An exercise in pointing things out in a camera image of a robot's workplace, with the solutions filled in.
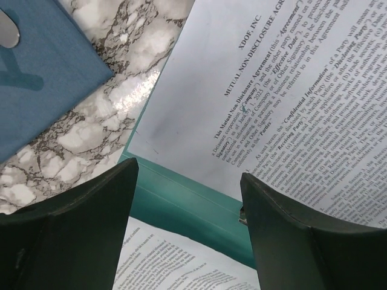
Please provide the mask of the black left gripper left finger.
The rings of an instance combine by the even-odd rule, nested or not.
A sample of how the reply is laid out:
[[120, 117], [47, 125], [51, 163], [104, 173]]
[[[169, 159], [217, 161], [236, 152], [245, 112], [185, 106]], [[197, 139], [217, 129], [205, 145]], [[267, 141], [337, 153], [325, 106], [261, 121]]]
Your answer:
[[52, 198], [1, 215], [2, 289], [111, 289], [138, 177], [127, 159]]

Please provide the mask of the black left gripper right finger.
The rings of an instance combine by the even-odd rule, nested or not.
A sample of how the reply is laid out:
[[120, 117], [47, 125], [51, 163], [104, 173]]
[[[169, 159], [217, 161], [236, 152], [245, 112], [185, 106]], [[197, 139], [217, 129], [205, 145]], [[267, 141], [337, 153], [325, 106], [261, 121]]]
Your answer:
[[240, 181], [261, 289], [386, 289], [386, 230], [323, 214], [249, 173]]

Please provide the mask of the white printed paper sheet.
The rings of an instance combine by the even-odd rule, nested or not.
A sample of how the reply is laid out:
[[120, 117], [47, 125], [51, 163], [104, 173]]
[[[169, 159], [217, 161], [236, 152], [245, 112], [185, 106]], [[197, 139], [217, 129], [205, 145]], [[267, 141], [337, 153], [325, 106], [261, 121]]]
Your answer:
[[256, 271], [179, 234], [130, 217], [113, 289], [259, 289]]

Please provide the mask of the teal folder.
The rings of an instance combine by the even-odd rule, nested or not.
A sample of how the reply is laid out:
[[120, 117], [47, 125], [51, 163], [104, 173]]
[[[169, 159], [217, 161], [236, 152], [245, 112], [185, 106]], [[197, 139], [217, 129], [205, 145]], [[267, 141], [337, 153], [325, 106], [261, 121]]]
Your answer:
[[241, 201], [144, 158], [137, 162], [131, 217], [255, 267], [249, 230], [239, 221]]

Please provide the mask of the white printed paper stack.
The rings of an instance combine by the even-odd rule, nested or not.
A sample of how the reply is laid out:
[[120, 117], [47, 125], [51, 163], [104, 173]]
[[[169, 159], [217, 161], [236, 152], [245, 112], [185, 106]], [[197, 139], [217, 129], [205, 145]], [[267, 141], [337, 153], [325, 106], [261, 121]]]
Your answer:
[[386, 227], [386, 2], [195, 1], [128, 152]]

